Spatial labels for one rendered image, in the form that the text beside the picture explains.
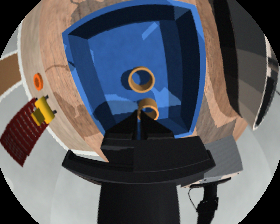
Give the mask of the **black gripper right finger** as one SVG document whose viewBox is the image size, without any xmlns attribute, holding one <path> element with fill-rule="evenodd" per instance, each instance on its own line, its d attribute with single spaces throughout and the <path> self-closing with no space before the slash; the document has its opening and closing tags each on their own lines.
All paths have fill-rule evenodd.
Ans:
<svg viewBox="0 0 280 224">
<path fill-rule="evenodd" d="M 170 129 L 149 117 L 143 110 L 140 110 L 140 120 L 141 140 L 143 140 L 143 134 L 144 140 L 175 138 L 173 132 Z"/>
</svg>

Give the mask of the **blue open box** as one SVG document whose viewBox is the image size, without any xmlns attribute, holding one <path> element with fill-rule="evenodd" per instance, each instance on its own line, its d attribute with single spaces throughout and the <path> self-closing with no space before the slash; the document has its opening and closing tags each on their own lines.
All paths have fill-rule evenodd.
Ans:
<svg viewBox="0 0 280 224">
<path fill-rule="evenodd" d="M 175 138 L 193 134 L 206 76 L 205 40 L 195 5 L 176 0 L 116 3 L 75 22 L 62 39 L 74 83 L 103 136 L 144 98 L 155 100 L 155 121 Z M 138 66 L 155 78 L 145 93 L 128 83 Z"/>
</svg>

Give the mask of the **bronze bushing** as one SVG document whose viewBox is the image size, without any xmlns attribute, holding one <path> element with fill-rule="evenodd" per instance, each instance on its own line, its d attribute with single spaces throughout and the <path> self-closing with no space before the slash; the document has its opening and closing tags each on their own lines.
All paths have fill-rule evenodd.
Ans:
<svg viewBox="0 0 280 224">
<path fill-rule="evenodd" d="M 138 70 L 145 70 L 147 72 L 150 73 L 150 79 L 149 81 L 144 84 L 144 85 L 138 85 L 136 84 L 133 79 L 132 79 L 132 75 L 134 72 L 138 71 Z M 153 73 L 146 67 L 144 66 L 138 66 L 138 67 L 135 67 L 130 75 L 129 75 L 129 78 L 128 78 L 128 83 L 129 83 L 129 86 L 131 87 L 132 90 L 134 90 L 135 92 L 138 92 L 138 93 L 145 93 L 147 91 L 149 91 L 153 86 L 154 86 L 154 83 L 155 83 L 155 78 L 154 78 L 154 75 Z"/>
<path fill-rule="evenodd" d="M 154 110 L 152 112 L 146 113 L 149 117 L 151 117 L 152 119 L 156 120 L 159 116 L 158 113 L 158 108 L 157 108 L 157 103 L 155 102 L 155 100 L 151 99 L 151 98 L 144 98 L 139 102 L 138 105 L 138 119 L 140 120 L 140 110 L 142 110 L 143 108 L 146 107 L 150 107 L 153 108 Z"/>
</svg>

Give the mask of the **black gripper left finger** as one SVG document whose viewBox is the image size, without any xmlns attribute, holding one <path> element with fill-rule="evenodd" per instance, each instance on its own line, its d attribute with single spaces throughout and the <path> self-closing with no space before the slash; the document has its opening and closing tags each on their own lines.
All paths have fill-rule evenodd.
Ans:
<svg viewBox="0 0 280 224">
<path fill-rule="evenodd" d="M 103 139 L 123 138 L 123 139 L 134 140 L 134 135 L 135 135 L 135 140 L 137 140 L 137 129 L 138 129 L 137 115 L 138 115 L 138 109 L 136 109 L 129 117 L 127 117 L 126 119 L 122 120 L 118 124 L 108 129 L 105 132 Z"/>
</svg>

